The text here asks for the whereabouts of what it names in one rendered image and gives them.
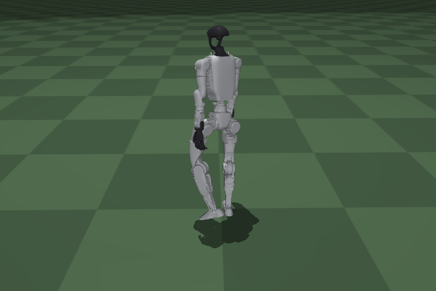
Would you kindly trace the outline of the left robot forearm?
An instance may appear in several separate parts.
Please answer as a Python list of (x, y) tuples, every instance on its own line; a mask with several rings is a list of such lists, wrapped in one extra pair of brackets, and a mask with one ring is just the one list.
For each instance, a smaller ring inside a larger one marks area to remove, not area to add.
[(204, 107), (206, 103), (202, 101), (202, 95), (199, 90), (194, 91), (193, 97), (196, 106), (195, 114), (194, 114), (194, 118), (195, 118), (194, 125), (196, 128), (200, 128), (200, 122), (201, 121), (204, 122)]

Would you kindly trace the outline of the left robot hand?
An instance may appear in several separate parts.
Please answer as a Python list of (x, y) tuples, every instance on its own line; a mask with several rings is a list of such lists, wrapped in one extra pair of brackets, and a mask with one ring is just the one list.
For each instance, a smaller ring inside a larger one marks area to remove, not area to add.
[(204, 146), (204, 141), (203, 141), (204, 137), (202, 133), (202, 130), (204, 130), (204, 122), (203, 121), (200, 122), (200, 128), (194, 127), (194, 129), (196, 130), (193, 136), (193, 142), (195, 144), (195, 147), (199, 150), (207, 149), (207, 147)]

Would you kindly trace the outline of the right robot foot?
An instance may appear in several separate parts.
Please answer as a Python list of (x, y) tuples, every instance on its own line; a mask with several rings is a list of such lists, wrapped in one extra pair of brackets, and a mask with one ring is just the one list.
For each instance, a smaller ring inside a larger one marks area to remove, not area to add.
[(229, 207), (229, 205), (228, 205), (228, 207), (226, 208), (226, 207), (225, 207), (225, 200), (224, 200), (223, 203), (222, 203), (222, 205), (223, 205), (223, 209), (224, 209), (225, 215), (226, 215), (226, 216), (232, 216), (232, 215), (233, 215), (233, 211), (232, 211), (232, 203), (231, 203), (231, 207)]

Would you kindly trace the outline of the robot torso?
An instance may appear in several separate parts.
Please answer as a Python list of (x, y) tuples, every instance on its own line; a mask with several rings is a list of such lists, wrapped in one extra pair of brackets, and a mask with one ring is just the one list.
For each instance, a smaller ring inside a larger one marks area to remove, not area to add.
[(214, 54), (215, 52), (213, 55), (210, 52), (210, 56), (205, 57), (211, 58), (211, 65), (207, 70), (206, 93), (209, 100), (218, 101), (213, 102), (214, 111), (210, 111), (208, 117), (215, 120), (213, 130), (223, 130), (231, 126), (232, 115), (227, 111), (223, 101), (233, 98), (236, 87), (236, 60), (229, 52), (227, 57)]

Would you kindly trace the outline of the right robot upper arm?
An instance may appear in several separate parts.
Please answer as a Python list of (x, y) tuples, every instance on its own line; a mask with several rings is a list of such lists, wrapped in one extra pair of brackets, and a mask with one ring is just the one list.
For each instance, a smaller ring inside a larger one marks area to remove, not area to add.
[(239, 76), (240, 76), (240, 68), (242, 65), (242, 60), (239, 59), (238, 57), (234, 57), (236, 60), (236, 87), (234, 92), (236, 92), (238, 90), (238, 81), (239, 81)]

